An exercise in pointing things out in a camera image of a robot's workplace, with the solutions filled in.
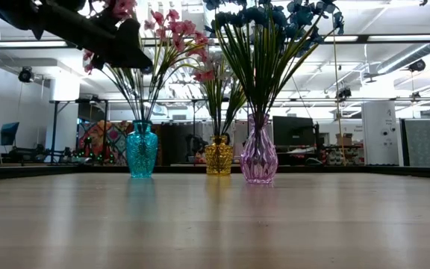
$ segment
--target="black camera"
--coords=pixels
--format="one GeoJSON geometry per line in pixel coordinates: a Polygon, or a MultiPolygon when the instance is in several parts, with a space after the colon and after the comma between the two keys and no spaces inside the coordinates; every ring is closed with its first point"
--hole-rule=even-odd
{"type": "Polygon", "coordinates": [[[32,72],[32,68],[23,67],[21,73],[18,75],[18,79],[20,82],[24,83],[34,82],[34,73],[32,72]]]}

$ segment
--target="white column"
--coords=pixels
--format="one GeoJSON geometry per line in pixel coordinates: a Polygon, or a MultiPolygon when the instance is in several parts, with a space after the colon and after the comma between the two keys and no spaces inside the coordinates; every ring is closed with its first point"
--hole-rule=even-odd
{"type": "Polygon", "coordinates": [[[366,164],[399,165],[396,109],[394,101],[362,105],[364,157],[366,164]]]}
{"type": "MultiPolygon", "coordinates": [[[[56,79],[51,80],[51,100],[69,101],[79,98],[80,82],[78,78],[70,74],[59,75],[56,79]]],[[[61,102],[57,109],[57,125],[55,135],[55,150],[64,150],[65,147],[75,148],[76,130],[78,120],[78,104],[68,104],[61,102]]],[[[46,148],[52,147],[52,129],[54,123],[54,104],[49,106],[49,117],[46,132],[46,148]]]]}

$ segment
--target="computer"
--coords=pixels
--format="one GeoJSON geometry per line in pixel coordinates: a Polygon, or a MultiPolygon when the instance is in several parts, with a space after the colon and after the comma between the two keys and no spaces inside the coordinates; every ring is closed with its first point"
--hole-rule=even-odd
{"type": "Polygon", "coordinates": [[[311,118],[273,117],[273,142],[276,146],[313,146],[313,128],[311,118]]]}
{"type": "Polygon", "coordinates": [[[19,123],[6,123],[1,127],[0,146],[12,146],[16,139],[19,123]]]}

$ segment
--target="vase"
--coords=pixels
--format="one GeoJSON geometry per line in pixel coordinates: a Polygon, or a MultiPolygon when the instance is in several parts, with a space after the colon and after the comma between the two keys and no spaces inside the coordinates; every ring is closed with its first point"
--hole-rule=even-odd
{"type": "Polygon", "coordinates": [[[132,178],[152,176],[157,158],[158,138],[150,132],[152,122],[135,120],[134,131],[127,135],[127,164],[132,178]]]}
{"type": "Polygon", "coordinates": [[[258,130],[255,128],[253,114],[249,115],[250,134],[241,154],[240,167],[245,180],[251,184],[269,184],[278,168],[275,146],[268,137],[266,126],[269,115],[258,130]]]}
{"type": "Polygon", "coordinates": [[[226,141],[226,135],[213,136],[213,143],[205,146],[208,175],[227,176],[230,174],[233,147],[226,145],[226,141]]]}

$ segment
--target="wooden table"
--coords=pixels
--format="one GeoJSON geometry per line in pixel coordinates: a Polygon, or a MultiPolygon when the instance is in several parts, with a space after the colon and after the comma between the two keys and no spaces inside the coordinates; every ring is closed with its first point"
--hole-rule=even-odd
{"type": "Polygon", "coordinates": [[[0,181],[0,268],[430,269],[430,179],[157,174],[0,181]]]}

